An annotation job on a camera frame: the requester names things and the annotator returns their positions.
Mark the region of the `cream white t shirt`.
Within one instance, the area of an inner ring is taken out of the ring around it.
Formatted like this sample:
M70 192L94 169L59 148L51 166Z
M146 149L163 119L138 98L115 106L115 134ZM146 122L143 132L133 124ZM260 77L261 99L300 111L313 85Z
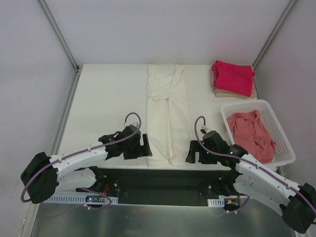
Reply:
M185 163L192 137L185 66L148 65L146 131L150 168Z

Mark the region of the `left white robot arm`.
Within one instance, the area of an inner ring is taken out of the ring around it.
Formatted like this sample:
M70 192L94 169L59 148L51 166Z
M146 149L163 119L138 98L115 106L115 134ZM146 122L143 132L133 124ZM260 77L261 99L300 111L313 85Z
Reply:
M97 142L72 154L38 153L20 176L25 186L21 201L38 204L55 193L70 190L106 193L109 181L94 163L119 156L125 160L152 156L147 134L129 125L123 131L101 136Z

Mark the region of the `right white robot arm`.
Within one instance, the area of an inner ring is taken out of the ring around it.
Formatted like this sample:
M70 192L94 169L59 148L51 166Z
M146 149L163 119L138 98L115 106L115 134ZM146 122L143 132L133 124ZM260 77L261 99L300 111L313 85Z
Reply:
M216 131L205 132L201 141L190 141L187 163L221 163L230 168L211 190L222 196L248 195L279 214L294 231L304 234L316 222L316 190L308 183L299 185L254 158L243 147L228 145Z

